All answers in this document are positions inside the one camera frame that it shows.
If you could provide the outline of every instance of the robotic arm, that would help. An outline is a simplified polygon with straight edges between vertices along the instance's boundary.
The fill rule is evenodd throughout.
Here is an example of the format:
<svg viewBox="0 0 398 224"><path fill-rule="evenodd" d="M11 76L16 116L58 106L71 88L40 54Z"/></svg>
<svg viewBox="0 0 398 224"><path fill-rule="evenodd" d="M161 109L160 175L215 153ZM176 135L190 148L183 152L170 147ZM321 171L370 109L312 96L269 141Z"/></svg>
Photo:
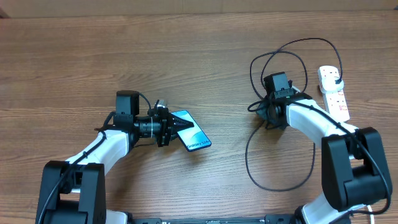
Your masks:
<svg viewBox="0 0 398 224"><path fill-rule="evenodd" d="M381 137L375 129L358 129L333 117L310 96L294 91L285 73L269 75L264 83L267 92L272 94L268 95L268 101L262 102L259 106L262 109L257 113L273 125L298 129L322 146L323 193L313 202L299 207L295 215L283 223L331 223L348 211L376 203L387 198L388 194L391 196L392 182L386 156ZM357 141L368 153L361 151ZM352 168L350 158L363 159L364 163ZM278 215L267 217L275 219Z"/></svg>
<svg viewBox="0 0 398 224"><path fill-rule="evenodd" d="M98 137L66 161L50 161L43 170L36 224L128 224L132 215L106 209L105 175L127 155L140 138L156 138L159 147L168 146L177 132L194 127L191 121L171 113L165 101L138 117L137 91L118 91L116 111L109 114ZM80 193L78 202L60 199L60 194Z"/></svg>

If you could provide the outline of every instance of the wooden table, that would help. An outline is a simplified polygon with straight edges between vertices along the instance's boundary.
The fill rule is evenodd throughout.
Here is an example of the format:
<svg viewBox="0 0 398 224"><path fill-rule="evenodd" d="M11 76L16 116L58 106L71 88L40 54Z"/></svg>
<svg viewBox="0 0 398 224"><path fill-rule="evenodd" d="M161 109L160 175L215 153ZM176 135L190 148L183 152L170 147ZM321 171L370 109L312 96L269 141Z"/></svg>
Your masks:
<svg viewBox="0 0 398 224"><path fill-rule="evenodd" d="M65 160L94 140L93 128L114 110L118 90L138 90L152 103L164 98L171 110L189 110L213 145L193 153L178 141L135 149L106 176L108 209L135 217L261 217L292 213L310 202L322 191L319 149L310 180L291 192L257 188L244 165L246 142L261 122L246 110L257 100L249 64L304 37L323 37L337 46L349 123L380 132L398 187L397 12L3 19L0 223L34 222L43 166ZM307 93L323 106L317 69L338 66L333 49L314 40L287 50L303 58ZM264 62L254 65L257 88ZM276 56L266 74L279 71L303 88L296 58ZM141 100L141 113L146 110ZM312 144L299 131L261 129L251 142L249 165L261 184L284 188L307 175L311 157ZM376 222L396 223L397 218L393 200Z"/></svg>

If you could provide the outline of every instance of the phone screen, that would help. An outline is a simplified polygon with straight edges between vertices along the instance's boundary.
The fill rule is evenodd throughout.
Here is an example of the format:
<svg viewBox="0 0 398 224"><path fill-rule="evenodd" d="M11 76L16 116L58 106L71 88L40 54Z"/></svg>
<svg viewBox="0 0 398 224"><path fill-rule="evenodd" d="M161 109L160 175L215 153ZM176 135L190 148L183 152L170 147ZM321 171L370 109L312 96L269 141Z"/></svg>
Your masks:
<svg viewBox="0 0 398 224"><path fill-rule="evenodd" d="M186 110L172 112L173 115L193 122L194 127L179 131L177 134L188 152L193 152L211 146L211 141Z"/></svg>

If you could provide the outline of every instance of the white cable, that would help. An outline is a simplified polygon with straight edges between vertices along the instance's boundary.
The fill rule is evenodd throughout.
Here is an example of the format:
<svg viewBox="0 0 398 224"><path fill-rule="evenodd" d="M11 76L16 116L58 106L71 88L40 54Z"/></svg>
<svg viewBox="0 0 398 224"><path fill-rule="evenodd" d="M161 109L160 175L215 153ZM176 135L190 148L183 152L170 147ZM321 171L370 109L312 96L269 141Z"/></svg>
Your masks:
<svg viewBox="0 0 398 224"><path fill-rule="evenodd" d="M368 205L368 210L369 212L373 212L372 207L370 205ZM371 219L371 224L374 224L374 215L370 215L369 217Z"/></svg>
<svg viewBox="0 0 398 224"><path fill-rule="evenodd" d="M154 133L154 121L152 117L150 117L150 138L152 138L152 134Z"/></svg>

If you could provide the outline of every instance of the power socket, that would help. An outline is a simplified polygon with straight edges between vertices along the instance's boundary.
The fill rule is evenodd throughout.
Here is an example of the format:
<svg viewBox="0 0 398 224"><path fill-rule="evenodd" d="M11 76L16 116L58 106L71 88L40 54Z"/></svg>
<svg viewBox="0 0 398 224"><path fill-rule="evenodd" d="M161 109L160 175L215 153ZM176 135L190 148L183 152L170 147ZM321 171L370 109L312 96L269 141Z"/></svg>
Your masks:
<svg viewBox="0 0 398 224"><path fill-rule="evenodd" d="M344 83L337 85L335 80L340 77L338 69L325 65L318 69L319 87L322 90L323 102L328 113L340 121L349 120L349 112L343 91Z"/></svg>

